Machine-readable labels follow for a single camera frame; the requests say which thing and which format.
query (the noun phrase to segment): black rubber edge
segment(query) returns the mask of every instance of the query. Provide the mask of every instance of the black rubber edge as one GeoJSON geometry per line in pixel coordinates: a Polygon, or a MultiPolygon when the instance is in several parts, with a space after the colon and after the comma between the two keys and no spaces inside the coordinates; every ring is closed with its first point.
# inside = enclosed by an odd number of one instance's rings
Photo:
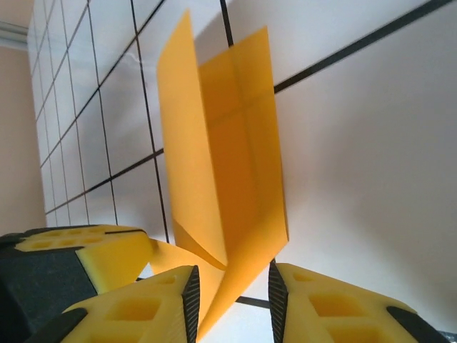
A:
{"type": "Polygon", "coordinates": [[[0,250],[10,246],[16,246],[24,240],[24,234],[5,234],[0,237],[0,250]]]}
{"type": "Polygon", "coordinates": [[[75,252],[76,250],[83,249],[84,247],[68,247],[61,249],[43,249],[34,250],[32,252],[23,252],[16,249],[16,245],[9,245],[0,249],[0,259],[12,259],[14,257],[23,257],[30,255],[43,255],[43,254],[60,254],[62,252],[75,252]]]}
{"type": "MultiPolygon", "coordinates": [[[[12,325],[16,330],[38,332],[69,306],[97,295],[75,250],[19,253],[0,259],[0,317],[19,313],[22,320],[12,325]]],[[[5,320],[1,330],[9,331],[5,320]]]]}
{"type": "Polygon", "coordinates": [[[457,334],[445,331],[440,331],[440,334],[442,334],[450,342],[457,342],[457,334]]]}
{"type": "Polygon", "coordinates": [[[194,266],[183,290],[184,320],[188,343],[195,343],[200,311],[200,274],[199,267],[194,266]]]}
{"type": "Polygon", "coordinates": [[[21,306],[9,296],[9,290],[0,275],[0,342],[22,343],[32,333],[21,306]]]}
{"type": "Polygon", "coordinates": [[[60,314],[24,343],[60,343],[87,315],[87,310],[78,308],[60,314]]]}
{"type": "Polygon", "coordinates": [[[282,343],[286,328],[288,290],[275,262],[270,263],[268,273],[268,299],[274,343],[282,343]]]}
{"type": "Polygon", "coordinates": [[[146,231],[144,231],[143,229],[110,231],[110,232],[105,232],[105,234],[126,234],[129,232],[143,232],[144,234],[147,234],[146,231]]]}
{"type": "Polygon", "coordinates": [[[386,308],[387,312],[413,336],[418,343],[449,343],[449,341],[417,313],[395,306],[386,308]]]}

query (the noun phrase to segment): white tiled wall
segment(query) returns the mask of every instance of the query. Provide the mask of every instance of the white tiled wall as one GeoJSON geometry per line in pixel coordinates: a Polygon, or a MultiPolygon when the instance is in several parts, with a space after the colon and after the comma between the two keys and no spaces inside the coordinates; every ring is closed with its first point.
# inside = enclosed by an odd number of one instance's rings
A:
{"type": "MultiPolygon", "coordinates": [[[[455,332],[457,4],[427,13],[444,2],[227,7],[235,43],[267,25],[275,84],[309,75],[276,94],[290,235],[276,260],[396,297],[455,332]],[[418,6],[412,24],[325,59],[418,6]]],[[[228,47],[219,0],[36,0],[28,42],[49,226],[133,225],[174,242],[156,63],[188,7],[202,63],[228,47]]],[[[265,269],[244,296],[268,299],[267,280],[265,269]]],[[[204,341],[272,339],[267,309],[235,303],[204,341]]]]}

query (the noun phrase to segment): yellow foam pad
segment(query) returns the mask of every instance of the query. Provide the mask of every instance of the yellow foam pad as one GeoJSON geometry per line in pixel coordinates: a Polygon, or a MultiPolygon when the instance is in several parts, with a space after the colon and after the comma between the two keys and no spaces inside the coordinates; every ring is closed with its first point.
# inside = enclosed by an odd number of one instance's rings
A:
{"type": "Polygon", "coordinates": [[[98,294],[135,282],[152,248],[145,232],[134,227],[98,225],[50,230],[16,245],[23,252],[82,247],[75,251],[98,294]]]}
{"type": "Polygon", "coordinates": [[[386,311],[414,313],[404,303],[292,264],[276,266],[288,290],[284,343],[416,342],[386,311]]]}
{"type": "Polygon", "coordinates": [[[86,317],[63,343],[187,343],[182,294],[193,267],[179,267],[79,302],[86,317]]]}
{"type": "Polygon", "coordinates": [[[108,239],[106,233],[140,231],[136,227],[118,227],[116,225],[97,225],[94,227],[76,227],[70,229],[58,229],[33,234],[18,243],[15,249],[22,252],[34,252],[37,250],[64,249],[72,247],[86,247],[108,239]]]}
{"type": "Polygon", "coordinates": [[[106,236],[76,252],[98,294],[134,282],[153,254],[144,232],[106,236]]]}

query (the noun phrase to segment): folded yellow paper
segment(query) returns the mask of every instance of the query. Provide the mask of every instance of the folded yellow paper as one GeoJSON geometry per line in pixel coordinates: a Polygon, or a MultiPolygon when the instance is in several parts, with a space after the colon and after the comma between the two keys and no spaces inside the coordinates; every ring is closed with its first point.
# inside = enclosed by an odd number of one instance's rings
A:
{"type": "Polygon", "coordinates": [[[186,12],[157,82],[176,244],[223,274],[202,337],[288,241],[267,30],[198,68],[186,12]]]}

